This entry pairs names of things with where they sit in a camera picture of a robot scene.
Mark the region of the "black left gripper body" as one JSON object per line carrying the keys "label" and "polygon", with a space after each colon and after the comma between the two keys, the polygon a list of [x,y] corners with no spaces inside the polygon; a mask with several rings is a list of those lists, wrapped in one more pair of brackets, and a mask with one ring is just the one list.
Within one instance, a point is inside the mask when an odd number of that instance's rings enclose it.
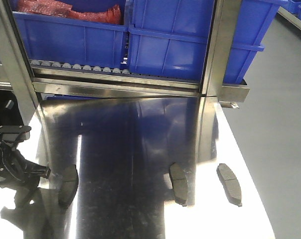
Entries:
{"label": "black left gripper body", "polygon": [[26,159],[16,146],[0,141],[0,188],[28,188],[30,179],[26,173]]}

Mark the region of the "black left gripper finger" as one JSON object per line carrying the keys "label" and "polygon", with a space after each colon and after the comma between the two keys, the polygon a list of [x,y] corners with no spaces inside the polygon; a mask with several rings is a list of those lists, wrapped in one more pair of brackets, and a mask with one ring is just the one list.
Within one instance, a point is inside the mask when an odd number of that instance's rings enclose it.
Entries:
{"label": "black left gripper finger", "polygon": [[26,164],[26,172],[29,177],[42,177],[44,179],[48,179],[51,169],[48,166],[39,165],[34,162],[28,162]]}
{"label": "black left gripper finger", "polygon": [[38,191],[39,187],[19,187],[14,196],[14,203],[17,209],[28,205]]}

